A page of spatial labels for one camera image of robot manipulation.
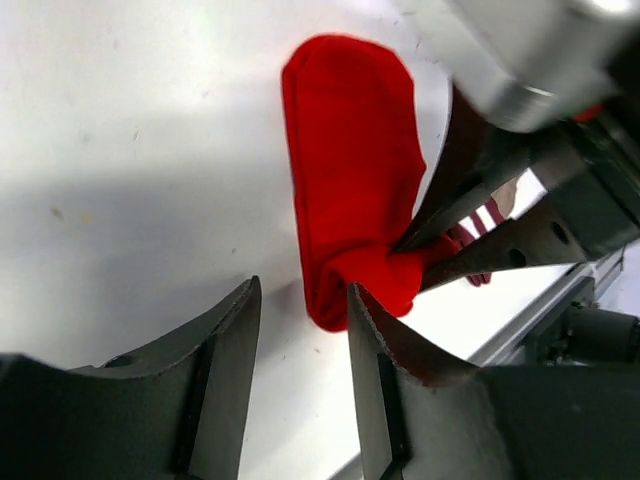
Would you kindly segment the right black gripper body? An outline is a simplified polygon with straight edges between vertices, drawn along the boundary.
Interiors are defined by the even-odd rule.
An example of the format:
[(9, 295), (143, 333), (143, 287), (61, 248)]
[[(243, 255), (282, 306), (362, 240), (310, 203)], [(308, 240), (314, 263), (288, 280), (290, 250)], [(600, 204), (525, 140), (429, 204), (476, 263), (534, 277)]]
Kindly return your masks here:
[(586, 121), (560, 121), (524, 135), (542, 197), (551, 199), (586, 260), (638, 239), (638, 103), (609, 100)]

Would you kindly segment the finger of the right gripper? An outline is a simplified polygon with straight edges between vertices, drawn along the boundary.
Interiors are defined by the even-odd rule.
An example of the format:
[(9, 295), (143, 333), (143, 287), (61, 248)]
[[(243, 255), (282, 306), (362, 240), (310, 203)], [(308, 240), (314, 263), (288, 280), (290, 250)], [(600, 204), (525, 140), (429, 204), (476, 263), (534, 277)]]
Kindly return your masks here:
[(586, 259), (551, 199), (544, 196), (520, 217), (504, 221), (450, 259), (425, 271), (421, 289), (431, 290), (475, 274)]
[(492, 193), (530, 166), (530, 139), (491, 125), (452, 88), (448, 130), (418, 213), (396, 252), (431, 246), (492, 200)]

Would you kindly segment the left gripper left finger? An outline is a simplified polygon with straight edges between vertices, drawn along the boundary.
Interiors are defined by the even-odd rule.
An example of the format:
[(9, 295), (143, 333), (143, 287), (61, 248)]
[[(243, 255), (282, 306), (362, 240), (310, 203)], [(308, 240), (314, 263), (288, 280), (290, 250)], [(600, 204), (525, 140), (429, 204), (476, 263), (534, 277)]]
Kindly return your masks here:
[(258, 277), (100, 367), (72, 370), (69, 475), (235, 475), (260, 329)]

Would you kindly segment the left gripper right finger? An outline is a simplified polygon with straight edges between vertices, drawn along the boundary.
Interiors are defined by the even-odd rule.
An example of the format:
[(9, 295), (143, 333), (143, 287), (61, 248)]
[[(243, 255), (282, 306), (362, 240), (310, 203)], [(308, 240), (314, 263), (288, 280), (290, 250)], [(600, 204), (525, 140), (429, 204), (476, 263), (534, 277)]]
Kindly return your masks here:
[(420, 479), (442, 440), (452, 390), (478, 371), (390, 314), (360, 284), (348, 287), (348, 339), (363, 474)]

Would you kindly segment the red christmas sock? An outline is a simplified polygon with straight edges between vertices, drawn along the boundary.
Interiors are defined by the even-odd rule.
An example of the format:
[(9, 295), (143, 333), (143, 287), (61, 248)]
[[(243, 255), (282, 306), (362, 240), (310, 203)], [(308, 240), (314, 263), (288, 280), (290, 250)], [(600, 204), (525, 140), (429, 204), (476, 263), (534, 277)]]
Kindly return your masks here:
[(443, 235), (394, 251), (426, 170), (411, 75), (379, 44), (320, 35), (297, 48), (281, 85), (309, 316), (343, 331), (353, 283), (406, 315), (425, 270), (458, 250)]

